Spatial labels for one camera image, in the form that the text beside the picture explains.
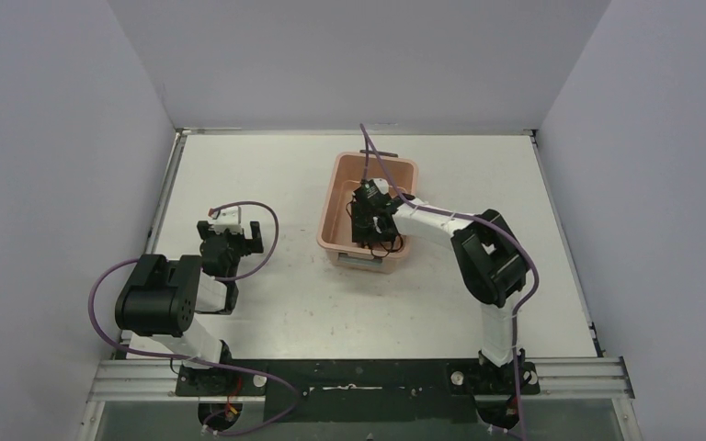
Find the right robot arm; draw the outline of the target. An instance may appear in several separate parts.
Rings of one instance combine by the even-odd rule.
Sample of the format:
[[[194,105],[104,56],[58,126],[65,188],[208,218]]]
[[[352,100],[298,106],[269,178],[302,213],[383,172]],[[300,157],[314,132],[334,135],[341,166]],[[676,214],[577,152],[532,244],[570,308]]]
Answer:
[[[374,180],[363,182],[348,203],[352,242],[385,254],[400,251],[408,237],[452,251],[468,292],[481,303],[483,385],[501,394],[518,381],[513,360],[512,316],[530,270],[504,218],[493,209],[478,215],[428,205],[412,195],[391,196]]]

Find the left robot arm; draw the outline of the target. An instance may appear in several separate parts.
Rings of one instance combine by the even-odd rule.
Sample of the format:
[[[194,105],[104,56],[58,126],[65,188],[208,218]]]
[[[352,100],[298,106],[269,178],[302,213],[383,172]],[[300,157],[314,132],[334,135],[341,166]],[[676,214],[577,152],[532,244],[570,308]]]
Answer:
[[[229,393],[236,371],[228,345],[199,321],[204,314],[230,315],[239,297],[233,280],[241,259],[262,254],[260,223],[249,223],[246,236],[238,223],[197,223],[198,254],[169,260],[144,254],[133,268],[115,303],[115,321],[123,331],[148,337],[172,354],[183,356],[187,368],[201,369],[199,383],[214,396]]]

